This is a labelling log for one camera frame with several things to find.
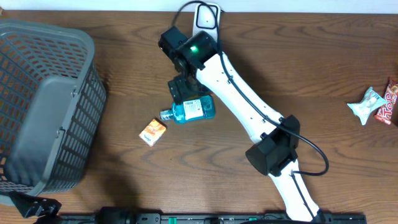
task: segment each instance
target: bottle cap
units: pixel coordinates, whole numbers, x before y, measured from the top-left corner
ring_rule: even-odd
[[[162,121],[167,121],[174,117],[172,110],[163,110],[159,113],[159,116]]]

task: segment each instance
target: wooden table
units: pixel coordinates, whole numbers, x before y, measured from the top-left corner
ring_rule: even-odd
[[[4,11],[4,17],[89,33],[109,89],[86,177],[69,192],[47,195],[63,204],[61,212],[114,205],[164,213],[284,210],[270,178],[245,158],[252,146],[245,130],[215,96],[215,119],[168,122],[154,147],[139,139],[172,103],[167,82],[177,73],[157,41],[173,16]],[[190,35],[192,21],[193,14],[182,14],[178,26]],[[397,21],[389,15],[272,13],[225,13],[221,19],[235,69],[266,103],[294,114],[301,133],[327,154],[329,173],[304,177],[314,201],[331,212],[363,212],[369,223],[397,223],[398,128],[372,116],[361,126],[346,103],[359,102],[369,86],[383,95],[387,78],[398,77]],[[302,170],[323,169],[309,146],[301,143],[297,152]],[[0,217],[0,223],[34,222],[12,207],[0,206]]]

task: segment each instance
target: mouthwash bottle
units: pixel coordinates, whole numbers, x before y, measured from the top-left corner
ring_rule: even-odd
[[[184,124],[198,119],[211,119],[215,114],[213,99],[211,96],[203,96],[184,101],[180,105],[173,103],[170,110],[160,112],[160,118],[162,121],[174,119],[177,124]]]

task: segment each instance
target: small orange box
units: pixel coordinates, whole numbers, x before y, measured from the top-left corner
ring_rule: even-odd
[[[165,133],[166,127],[153,119],[148,126],[140,133],[139,137],[144,140],[150,147],[154,146],[157,140]]]

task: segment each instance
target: white snack packet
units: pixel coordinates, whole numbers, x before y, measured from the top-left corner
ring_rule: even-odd
[[[356,116],[359,116],[362,125],[365,125],[372,111],[386,103],[387,101],[383,97],[373,91],[372,87],[369,87],[360,103],[347,103],[347,105],[353,110]]]

